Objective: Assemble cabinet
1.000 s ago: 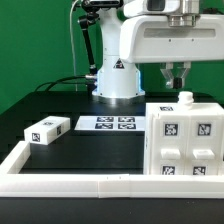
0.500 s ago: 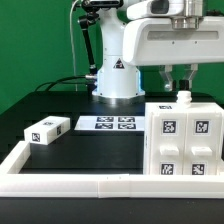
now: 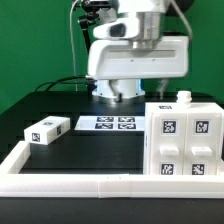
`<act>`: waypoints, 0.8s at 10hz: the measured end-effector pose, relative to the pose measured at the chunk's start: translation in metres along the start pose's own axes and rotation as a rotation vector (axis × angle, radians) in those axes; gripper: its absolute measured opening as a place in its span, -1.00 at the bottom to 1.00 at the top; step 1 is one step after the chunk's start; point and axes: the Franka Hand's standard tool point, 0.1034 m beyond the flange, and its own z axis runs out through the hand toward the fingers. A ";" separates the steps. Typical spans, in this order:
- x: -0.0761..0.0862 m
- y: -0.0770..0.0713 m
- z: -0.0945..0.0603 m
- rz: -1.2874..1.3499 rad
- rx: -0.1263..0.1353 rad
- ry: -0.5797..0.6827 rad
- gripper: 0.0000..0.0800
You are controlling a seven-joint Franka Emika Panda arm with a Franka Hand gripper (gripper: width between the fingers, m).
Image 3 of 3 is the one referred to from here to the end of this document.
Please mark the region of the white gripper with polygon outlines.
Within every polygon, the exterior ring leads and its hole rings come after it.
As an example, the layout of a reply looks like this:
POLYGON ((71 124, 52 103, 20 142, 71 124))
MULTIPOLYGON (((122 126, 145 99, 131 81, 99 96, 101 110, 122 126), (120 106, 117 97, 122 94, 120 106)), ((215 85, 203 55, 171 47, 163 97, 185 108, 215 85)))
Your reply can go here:
MULTIPOLYGON (((183 77, 188 72, 188 38, 164 36, 156 47, 133 49, 129 41, 95 41, 89 52, 88 75, 95 80, 110 80, 114 101, 121 100, 118 79, 148 79, 183 77)), ((168 80, 158 88, 163 99, 168 80)))

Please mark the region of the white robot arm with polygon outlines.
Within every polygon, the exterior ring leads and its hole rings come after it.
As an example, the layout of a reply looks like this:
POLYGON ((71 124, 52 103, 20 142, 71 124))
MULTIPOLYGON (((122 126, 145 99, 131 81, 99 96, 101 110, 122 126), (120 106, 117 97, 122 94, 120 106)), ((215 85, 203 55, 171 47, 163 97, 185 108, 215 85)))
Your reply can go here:
POLYGON ((168 80, 188 72, 192 28, 185 12, 195 0, 106 0, 88 57, 95 100, 129 103, 145 95, 143 79, 168 80))

